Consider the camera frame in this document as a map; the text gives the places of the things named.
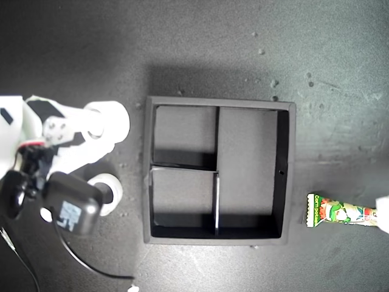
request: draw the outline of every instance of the snack package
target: snack package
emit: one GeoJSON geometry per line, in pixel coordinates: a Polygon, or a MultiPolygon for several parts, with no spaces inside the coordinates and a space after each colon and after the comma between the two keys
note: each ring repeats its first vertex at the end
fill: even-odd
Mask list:
{"type": "Polygon", "coordinates": [[[310,193],[306,225],[316,227],[323,221],[377,226],[377,210],[333,201],[310,193]]]}

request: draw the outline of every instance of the dark gray table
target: dark gray table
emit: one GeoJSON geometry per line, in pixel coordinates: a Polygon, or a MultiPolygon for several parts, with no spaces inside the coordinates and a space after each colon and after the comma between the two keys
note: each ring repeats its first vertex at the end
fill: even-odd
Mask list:
{"type": "MultiPolygon", "coordinates": [[[[370,206],[389,193],[387,1],[2,1],[0,44],[0,94],[72,106],[113,99],[129,110],[129,137],[104,159],[125,197],[92,238],[69,239],[94,265],[134,273],[142,292],[388,291],[389,235],[301,223],[310,191],[370,206]],[[297,104],[286,246],[143,244],[148,94],[297,104]]],[[[12,226],[42,291],[126,291],[125,282],[95,277],[72,260],[36,206],[12,226]]],[[[2,292],[34,291],[2,241],[0,263],[2,292]]]]}

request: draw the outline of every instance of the cable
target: cable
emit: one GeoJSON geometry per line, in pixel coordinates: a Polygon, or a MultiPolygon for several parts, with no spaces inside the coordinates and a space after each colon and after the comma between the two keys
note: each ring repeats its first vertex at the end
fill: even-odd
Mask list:
{"type": "Polygon", "coordinates": [[[86,269],[88,269],[90,272],[93,272],[94,274],[97,274],[97,275],[100,275],[100,276],[104,276],[104,277],[107,277],[107,278],[110,278],[110,279],[131,280],[131,281],[135,279],[135,277],[133,277],[133,276],[118,276],[118,275],[108,274],[108,273],[100,271],[100,270],[94,268],[93,266],[91,266],[90,264],[86,263],[67,244],[65,238],[63,237],[62,232],[60,231],[60,229],[58,227],[57,220],[56,220],[56,218],[58,218],[58,216],[57,216],[57,213],[55,212],[54,208],[50,208],[50,211],[52,213],[52,218],[53,218],[52,223],[54,225],[55,233],[57,234],[58,238],[60,239],[60,242],[62,243],[63,247],[68,251],[68,253],[73,257],[73,259],[75,259],[81,266],[85,267],[86,269]]]}
{"type": "Polygon", "coordinates": [[[36,278],[36,275],[34,274],[34,272],[29,268],[29,266],[24,262],[24,260],[21,258],[21,256],[16,252],[14,251],[16,256],[20,259],[21,263],[23,264],[23,266],[26,268],[26,270],[30,273],[32,279],[34,280],[34,284],[35,284],[35,289],[36,289],[36,292],[41,292],[41,288],[39,287],[39,282],[38,282],[38,279],[36,278]]]}
{"type": "Polygon", "coordinates": [[[36,292],[41,292],[41,288],[39,286],[39,282],[38,282],[38,278],[37,278],[36,274],[33,272],[33,269],[30,268],[29,265],[26,264],[26,262],[23,260],[23,258],[18,254],[18,252],[16,251],[16,248],[15,248],[15,245],[11,241],[11,238],[9,237],[8,233],[4,230],[4,228],[0,229],[0,235],[5,240],[5,242],[8,244],[10,249],[16,254],[18,259],[21,261],[23,266],[26,268],[26,270],[30,273],[32,279],[34,280],[36,292]]]}

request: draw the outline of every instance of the black tray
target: black tray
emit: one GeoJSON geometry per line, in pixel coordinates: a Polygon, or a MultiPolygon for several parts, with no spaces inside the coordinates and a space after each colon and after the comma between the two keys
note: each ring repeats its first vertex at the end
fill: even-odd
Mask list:
{"type": "Polygon", "coordinates": [[[145,242],[284,243],[294,147],[293,103],[148,97],[145,242]]]}

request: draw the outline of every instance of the black cable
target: black cable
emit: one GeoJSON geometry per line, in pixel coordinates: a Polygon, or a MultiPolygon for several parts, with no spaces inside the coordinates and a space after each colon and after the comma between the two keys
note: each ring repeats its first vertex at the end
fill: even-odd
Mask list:
{"type": "Polygon", "coordinates": [[[41,288],[39,286],[39,282],[38,282],[38,279],[36,278],[35,273],[29,268],[28,264],[26,264],[24,262],[24,260],[21,258],[21,256],[16,251],[14,251],[14,252],[15,252],[16,256],[20,259],[21,263],[26,268],[26,270],[30,273],[32,279],[34,280],[36,292],[41,292],[41,288]]]}
{"type": "MultiPolygon", "coordinates": [[[[1,225],[7,225],[3,218],[1,218],[1,221],[2,221],[1,225]]],[[[30,261],[28,260],[27,256],[24,255],[24,256],[26,256],[26,260],[24,260],[19,255],[19,253],[17,252],[17,248],[16,248],[14,242],[12,241],[12,239],[10,238],[10,236],[8,235],[7,231],[4,228],[0,228],[0,234],[1,234],[1,237],[5,240],[5,242],[10,247],[10,249],[16,254],[16,256],[18,257],[20,262],[23,264],[25,269],[30,273],[30,275],[31,275],[31,277],[32,277],[32,279],[34,281],[36,292],[41,292],[41,288],[40,288],[39,282],[38,282],[38,277],[36,276],[36,274],[34,272],[34,269],[32,268],[32,265],[31,265],[30,261]]]]}
{"type": "Polygon", "coordinates": [[[62,232],[60,231],[60,228],[58,227],[57,224],[57,213],[55,212],[54,208],[50,208],[50,211],[52,213],[52,218],[53,218],[53,225],[55,229],[55,233],[57,234],[58,238],[60,239],[60,242],[62,243],[63,247],[68,251],[68,253],[75,259],[81,266],[85,267],[89,271],[93,272],[94,274],[104,276],[110,279],[116,279],[116,280],[134,280],[135,277],[133,276],[118,276],[118,275],[112,275],[105,273],[103,271],[99,271],[98,269],[94,268],[90,264],[86,263],[81,257],[79,257],[75,251],[67,244],[65,238],[63,237],[62,232]]]}

